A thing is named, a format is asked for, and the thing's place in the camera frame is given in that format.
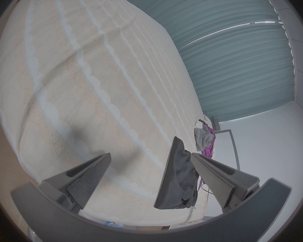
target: teal curtain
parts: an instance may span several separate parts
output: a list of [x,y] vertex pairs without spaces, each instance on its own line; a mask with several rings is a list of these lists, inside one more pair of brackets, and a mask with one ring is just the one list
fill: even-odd
[[128,1],[170,34],[209,117],[227,121],[294,100],[291,48],[268,0]]

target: bed sheet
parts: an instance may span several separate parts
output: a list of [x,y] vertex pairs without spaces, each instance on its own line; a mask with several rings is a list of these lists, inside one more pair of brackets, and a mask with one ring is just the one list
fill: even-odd
[[203,118],[166,30],[126,0],[21,0],[0,41],[0,121],[38,182],[102,153],[112,163],[84,211],[135,226],[204,216],[154,203],[174,136],[196,151]]

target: black cable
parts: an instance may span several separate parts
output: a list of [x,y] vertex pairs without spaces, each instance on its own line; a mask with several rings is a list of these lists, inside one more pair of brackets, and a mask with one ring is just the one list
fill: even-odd
[[204,191],[208,192],[209,194],[213,195],[211,192],[205,190],[205,189],[203,188],[203,185],[201,186],[201,188],[202,188]]

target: curtain pleat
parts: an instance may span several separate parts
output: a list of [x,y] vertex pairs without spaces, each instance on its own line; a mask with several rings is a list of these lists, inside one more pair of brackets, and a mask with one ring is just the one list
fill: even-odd
[[[128,1],[170,34],[210,118],[227,121],[294,100],[289,40],[268,0]],[[253,23],[260,21],[275,23]],[[245,23],[252,24],[212,34]]]

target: mattress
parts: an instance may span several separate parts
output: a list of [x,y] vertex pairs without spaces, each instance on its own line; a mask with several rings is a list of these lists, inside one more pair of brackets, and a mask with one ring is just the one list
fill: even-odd
[[97,155],[112,162],[83,209],[135,226],[202,219],[158,210],[175,136],[196,152],[204,119],[166,30],[126,0],[20,0],[0,41],[0,121],[23,169],[39,183]]

